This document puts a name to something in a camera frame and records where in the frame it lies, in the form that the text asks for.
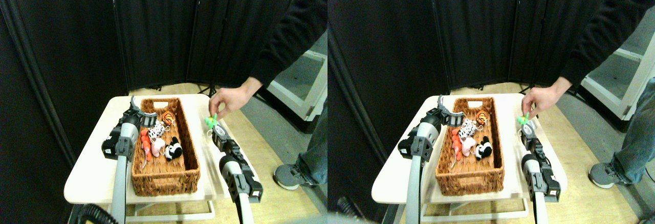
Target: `white table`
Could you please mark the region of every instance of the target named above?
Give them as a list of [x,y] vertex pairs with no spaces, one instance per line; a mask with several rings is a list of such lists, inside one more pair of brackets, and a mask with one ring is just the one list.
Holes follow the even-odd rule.
[[[207,125],[204,124],[204,117],[209,116],[207,109],[209,98],[206,95],[161,95],[161,96],[135,96],[135,103],[140,105],[144,98],[171,98],[177,97],[182,102],[187,123],[189,124],[190,137],[196,148],[196,154],[201,169],[201,177],[198,181],[198,191],[189,194],[174,194],[164,196],[136,196],[132,184],[132,164],[128,164],[128,181],[126,192],[126,204],[137,205],[134,215],[126,217],[126,222],[146,221],[189,221],[201,219],[213,219],[215,211],[212,200],[229,198],[227,184],[221,177],[219,161],[225,155],[213,144],[211,138],[206,136]],[[103,111],[96,128],[94,128],[88,142],[77,159],[71,174],[68,176],[63,195],[67,201],[73,204],[109,204],[112,202],[114,175],[116,172],[116,161],[105,159],[101,152],[102,142],[107,138],[116,126],[122,113],[129,108],[131,96],[114,97],[110,100]],[[227,124],[221,119],[221,125],[234,139],[234,135]],[[250,161],[245,153],[244,158]],[[253,169],[255,180],[259,181],[257,172]],[[157,215],[157,216],[136,216],[143,208],[156,203],[182,203],[183,201],[208,201],[209,213],[182,214],[182,215]]]
[[[516,117],[522,116],[521,100],[523,95],[520,94],[497,94],[497,95],[454,95],[444,96],[444,106],[452,111],[452,105],[457,98],[464,97],[493,97],[496,103],[496,112],[498,118],[498,130],[500,132],[500,141],[503,145],[503,157],[505,159],[505,180],[503,181],[503,190],[494,193],[468,194],[465,196],[443,196],[439,185],[435,179],[434,171],[439,160],[439,154],[444,142],[444,132],[446,126],[442,126],[437,140],[435,140],[434,149],[430,161],[426,163],[421,179],[421,222],[451,222],[451,221],[475,221],[489,219],[507,219],[526,217],[528,215],[527,201],[529,193],[526,179],[521,171],[521,159],[526,148],[518,136],[519,124]],[[425,117],[426,112],[437,107],[439,96],[432,96],[425,100],[421,109],[417,112],[412,122],[407,126],[400,140],[408,138],[409,131],[417,126],[421,118]],[[541,124],[537,119],[533,119],[537,125],[536,135],[543,144],[543,151],[552,163],[553,172],[557,181],[561,184],[562,192],[566,189],[566,174],[562,165],[559,163],[557,155],[552,149],[548,138],[545,136]],[[372,192],[370,195],[378,203],[404,205],[407,201],[407,184],[409,181],[409,168],[411,160],[404,159],[400,156],[397,149],[391,152],[378,177],[375,179]],[[466,203],[473,201],[494,201],[508,198],[522,198],[524,210],[519,212],[504,212],[494,214],[477,214],[477,215],[452,215],[452,211],[460,208]],[[428,204],[451,203],[451,215],[447,216],[424,216]]]

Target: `black sleeve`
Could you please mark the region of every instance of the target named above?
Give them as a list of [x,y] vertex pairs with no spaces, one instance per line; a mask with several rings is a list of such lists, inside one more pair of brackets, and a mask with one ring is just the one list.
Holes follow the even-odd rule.
[[571,51],[561,77],[578,86],[634,32],[655,0],[603,0]]
[[328,0],[293,0],[250,72],[264,86],[292,65],[328,27]]

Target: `white cabinet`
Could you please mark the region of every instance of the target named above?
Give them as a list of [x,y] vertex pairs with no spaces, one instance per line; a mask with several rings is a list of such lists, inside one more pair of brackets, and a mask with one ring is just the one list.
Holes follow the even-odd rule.
[[601,66],[582,80],[582,86],[627,121],[649,79],[655,76],[655,11],[646,12],[634,33]]
[[328,57],[306,51],[271,82],[268,91],[301,119],[313,121],[328,97]]

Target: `sneaker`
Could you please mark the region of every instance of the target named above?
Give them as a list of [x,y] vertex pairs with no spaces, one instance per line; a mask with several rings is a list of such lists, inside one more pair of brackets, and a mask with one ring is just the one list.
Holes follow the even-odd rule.
[[615,183],[623,182],[609,163],[598,163],[592,166],[589,170],[589,180],[604,189],[612,187]]
[[641,220],[639,224],[655,224],[655,214],[651,215],[648,219]]
[[302,184],[315,185],[295,165],[280,165],[273,172],[273,181],[287,190],[295,190]]

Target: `orange plush toy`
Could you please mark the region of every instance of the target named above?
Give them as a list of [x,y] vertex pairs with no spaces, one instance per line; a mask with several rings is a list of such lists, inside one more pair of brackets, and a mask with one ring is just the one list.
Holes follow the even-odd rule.
[[141,130],[141,149],[145,151],[145,160],[152,160],[152,154],[150,153],[150,137],[148,137],[147,128]]
[[457,160],[462,159],[462,141],[458,135],[459,128],[452,130],[452,148],[454,148],[455,157]]

